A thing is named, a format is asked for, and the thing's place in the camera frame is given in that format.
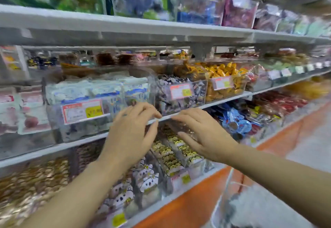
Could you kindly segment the person's left hand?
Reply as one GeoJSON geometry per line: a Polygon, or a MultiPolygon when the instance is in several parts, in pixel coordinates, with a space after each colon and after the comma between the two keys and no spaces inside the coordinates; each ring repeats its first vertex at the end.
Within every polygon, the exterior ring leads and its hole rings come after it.
{"type": "Polygon", "coordinates": [[[143,157],[141,144],[148,122],[161,117],[156,108],[147,102],[123,109],[110,127],[98,161],[108,168],[113,166],[122,171],[135,165],[143,157]]]}

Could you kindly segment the person's left forearm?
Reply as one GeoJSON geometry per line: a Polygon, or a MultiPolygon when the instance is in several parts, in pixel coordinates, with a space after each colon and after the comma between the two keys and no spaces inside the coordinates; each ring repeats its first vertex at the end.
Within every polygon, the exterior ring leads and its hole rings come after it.
{"type": "Polygon", "coordinates": [[[86,228],[110,188],[130,166],[120,157],[97,159],[19,228],[86,228]]]}

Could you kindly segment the clear bin of black-white candies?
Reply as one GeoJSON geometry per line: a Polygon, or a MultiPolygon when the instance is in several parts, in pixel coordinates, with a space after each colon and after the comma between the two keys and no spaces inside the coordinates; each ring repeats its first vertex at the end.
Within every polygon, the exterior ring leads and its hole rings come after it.
{"type": "Polygon", "coordinates": [[[155,107],[162,116],[202,106],[206,101],[208,80],[192,81],[171,75],[158,75],[155,107]]]}

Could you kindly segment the pile of blue round packets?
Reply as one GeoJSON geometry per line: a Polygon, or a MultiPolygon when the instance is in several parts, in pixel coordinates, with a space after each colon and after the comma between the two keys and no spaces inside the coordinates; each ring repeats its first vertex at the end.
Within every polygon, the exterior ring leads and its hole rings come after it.
{"type": "Polygon", "coordinates": [[[206,111],[234,138],[241,142],[252,130],[252,123],[228,103],[214,105],[206,111]]]}

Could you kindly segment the red and yellow price label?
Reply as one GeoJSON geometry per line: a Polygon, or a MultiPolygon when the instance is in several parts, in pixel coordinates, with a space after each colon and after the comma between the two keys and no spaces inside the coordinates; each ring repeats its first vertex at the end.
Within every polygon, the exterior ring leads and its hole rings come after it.
{"type": "Polygon", "coordinates": [[[234,82],[232,76],[215,77],[215,78],[211,78],[210,81],[212,82],[214,91],[234,88],[234,82]]]}
{"type": "Polygon", "coordinates": [[[62,105],[64,125],[70,125],[104,115],[102,100],[93,99],[77,103],[62,105]]]}
{"type": "Polygon", "coordinates": [[[193,87],[191,83],[170,85],[169,89],[172,100],[179,100],[193,96],[193,87]]]}

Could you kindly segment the white metal shelf board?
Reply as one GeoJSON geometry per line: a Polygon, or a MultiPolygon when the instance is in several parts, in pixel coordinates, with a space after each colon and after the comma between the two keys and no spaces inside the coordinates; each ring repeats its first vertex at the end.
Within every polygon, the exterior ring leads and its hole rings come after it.
{"type": "Polygon", "coordinates": [[[191,43],[331,45],[331,38],[0,4],[0,44],[130,46],[191,43]]]}
{"type": "MultiPolygon", "coordinates": [[[[275,87],[267,88],[267,89],[256,91],[256,92],[244,91],[244,93],[241,94],[241,95],[237,95],[237,96],[234,96],[234,97],[214,101],[214,102],[202,105],[202,106],[198,106],[198,108],[205,109],[205,108],[209,108],[211,106],[219,105],[219,104],[222,104],[222,103],[225,103],[225,102],[228,102],[228,101],[232,101],[232,100],[235,100],[235,99],[248,98],[248,97],[251,97],[253,95],[258,95],[258,94],[261,94],[261,93],[264,93],[264,92],[267,92],[267,91],[282,88],[282,87],[285,87],[287,85],[294,84],[294,83],[297,83],[299,81],[309,79],[313,76],[326,74],[328,72],[331,72],[331,67],[324,68],[324,69],[318,69],[317,71],[314,71],[313,73],[308,73],[304,77],[301,77],[299,79],[296,79],[296,80],[293,80],[293,81],[290,81],[290,82],[287,82],[287,83],[284,83],[284,84],[280,84],[280,85],[275,86],[275,87]]],[[[36,150],[36,151],[33,151],[33,152],[29,152],[29,153],[14,156],[14,157],[11,157],[11,158],[3,159],[3,160],[0,160],[0,168],[9,167],[11,165],[23,163],[23,162],[29,161],[31,159],[39,158],[39,157],[44,156],[44,155],[57,153],[57,152],[60,152],[60,151],[63,151],[63,150],[66,150],[66,149],[69,149],[69,148],[72,148],[72,147],[76,147],[76,146],[80,146],[80,145],[90,143],[90,142],[93,142],[93,141],[96,141],[96,140],[100,140],[102,138],[106,138],[107,134],[108,134],[108,132],[105,132],[105,133],[98,134],[98,135],[95,135],[95,136],[92,136],[92,137],[87,137],[87,138],[84,138],[84,139],[80,139],[80,140],[77,140],[77,141],[74,141],[74,142],[56,144],[56,145],[53,145],[53,146],[46,147],[44,149],[39,149],[39,150],[36,150]]]]}
{"type": "MultiPolygon", "coordinates": [[[[301,117],[298,117],[296,118],[296,121],[308,116],[310,113],[318,110],[319,108],[317,108],[317,105],[315,104],[315,108],[311,108],[312,110],[310,112],[307,112],[305,115],[302,115],[301,117]]],[[[280,132],[281,130],[283,130],[285,127],[288,127],[289,125],[291,125],[292,123],[288,124],[287,126],[283,126],[281,129],[278,130],[278,132],[280,132]]],[[[260,145],[262,142],[266,141],[267,139],[269,138],[264,138],[262,139],[261,141],[257,142],[257,143],[254,143],[253,144],[253,147],[254,148],[257,148],[258,145],[260,145]]],[[[127,223],[125,225],[123,225],[121,228],[132,228],[132,227],[129,227],[129,225],[135,225],[137,223],[139,223],[140,221],[142,221],[143,219],[145,219],[149,214],[152,214],[153,211],[152,211],[152,207],[156,207],[157,209],[156,210],[159,210],[159,208],[163,205],[166,205],[168,204],[169,202],[171,202],[172,200],[174,200],[175,198],[179,197],[181,194],[183,194],[184,192],[188,191],[189,189],[191,189],[192,187],[194,187],[195,185],[197,185],[198,183],[200,183],[202,180],[206,179],[208,176],[211,176],[213,173],[219,171],[219,170],[222,170],[224,169],[225,165],[223,164],[217,164],[217,166],[213,169],[213,170],[210,170],[209,172],[205,173],[204,175],[200,176],[199,178],[196,178],[194,180],[191,180],[191,182],[187,183],[187,184],[184,184],[183,187],[177,191],[175,191],[174,193],[172,193],[171,195],[167,196],[167,197],[164,197],[161,201],[155,203],[154,205],[152,205],[151,207],[147,208],[146,210],[142,211],[141,213],[137,214],[136,216],[132,217],[131,219],[129,219],[127,221],[127,223]]],[[[241,173],[236,171],[235,172],[235,176],[238,177],[241,173]]]]}

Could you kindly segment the orange shelf base panel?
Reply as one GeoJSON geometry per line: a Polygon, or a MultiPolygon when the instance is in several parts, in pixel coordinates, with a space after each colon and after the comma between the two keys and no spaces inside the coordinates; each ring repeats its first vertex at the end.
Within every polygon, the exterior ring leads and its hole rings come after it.
{"type": "MultiPolygon", "coordinates": [[[[292,123],[257,146],[259,151],[265,151],[279,156],[285,156],[299,145],[312,137],[318,127],[331,120],[331,102],[325,104],[308,116],[292,123]]],[[[200,183],[181,194],[132,228],[200,228],[209,219],[214,206],[225,188],[230,167],[225,167],[208,176],[200,183]]]]}

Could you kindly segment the clear bin of yellow candies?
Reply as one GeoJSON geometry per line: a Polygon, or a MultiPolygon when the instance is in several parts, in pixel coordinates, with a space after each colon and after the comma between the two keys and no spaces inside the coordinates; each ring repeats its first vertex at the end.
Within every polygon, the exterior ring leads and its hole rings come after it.
{"type": "Polygon", "coordinates": [[[249,82],[249,70],[238,68],[236,63],[196,63],[199,75],[208,80],[206,103],[242,95],[249,82]]]}

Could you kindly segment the clear plastic bag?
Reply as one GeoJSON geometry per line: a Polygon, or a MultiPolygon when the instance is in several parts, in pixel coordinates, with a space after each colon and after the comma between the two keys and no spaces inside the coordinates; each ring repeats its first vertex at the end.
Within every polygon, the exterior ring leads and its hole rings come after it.
{"type": "Polygon", "coordinates": [[[209,228],[317,228],[282,200],[231,168],[209,228]]]}

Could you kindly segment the pile of white-pink packets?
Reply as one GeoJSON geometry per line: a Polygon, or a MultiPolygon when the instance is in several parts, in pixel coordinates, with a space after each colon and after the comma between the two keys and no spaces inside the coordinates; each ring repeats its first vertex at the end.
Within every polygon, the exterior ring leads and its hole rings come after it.
{"type": "Polygon", "coordinates": [[[0,135],[50,131],[42,86],[0,86],[0,135]]]}

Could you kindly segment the pile of yellow packets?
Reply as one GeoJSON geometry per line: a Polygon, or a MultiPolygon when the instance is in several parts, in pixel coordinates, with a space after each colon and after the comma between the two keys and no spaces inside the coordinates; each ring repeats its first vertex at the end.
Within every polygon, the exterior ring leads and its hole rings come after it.
{"type": "Polygon", "coordinates": [[[297,95],[305,100],[326,97],[331,92],[331,80],[303,80],[283,87],[285,92],[297,95]]]}

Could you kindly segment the pile of gold coin candies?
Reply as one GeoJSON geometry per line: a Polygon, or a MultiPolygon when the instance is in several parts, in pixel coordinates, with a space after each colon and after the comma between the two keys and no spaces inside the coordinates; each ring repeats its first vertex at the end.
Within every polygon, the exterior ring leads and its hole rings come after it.
{"type": "Polygon", "coordinates": [[[71,180],[67,156],[30,165],[0,179],[0,228],[16,228],[71,180]]]}

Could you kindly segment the clear bin of mixed sweets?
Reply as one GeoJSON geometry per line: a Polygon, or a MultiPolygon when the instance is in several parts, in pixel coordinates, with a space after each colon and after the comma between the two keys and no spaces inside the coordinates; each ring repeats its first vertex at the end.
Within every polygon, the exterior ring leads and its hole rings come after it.
{"type": "Polygon", "coordinates": [[[222,25],[225,0],[177,0],[177,5],[177,22],[222,25]]]}

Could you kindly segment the clear bin of pink sweets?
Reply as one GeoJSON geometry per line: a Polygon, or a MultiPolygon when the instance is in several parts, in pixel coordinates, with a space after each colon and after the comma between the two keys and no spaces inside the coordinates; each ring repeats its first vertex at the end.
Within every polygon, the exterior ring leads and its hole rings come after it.
{"type": "Polygon", "coordinates": [[[252,29],[259,2],[254,0],[225,0],[221,25],[252,29]]]}

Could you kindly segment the row of pale green bins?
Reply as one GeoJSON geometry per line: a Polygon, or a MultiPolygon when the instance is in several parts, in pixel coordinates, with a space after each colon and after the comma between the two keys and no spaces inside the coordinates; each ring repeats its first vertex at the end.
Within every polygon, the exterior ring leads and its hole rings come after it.
{"type": "Polygon", "coordinates": [[[262,3],[255,14],[253,29],[309,37],[331,38],[331,21],[262,3]]]}

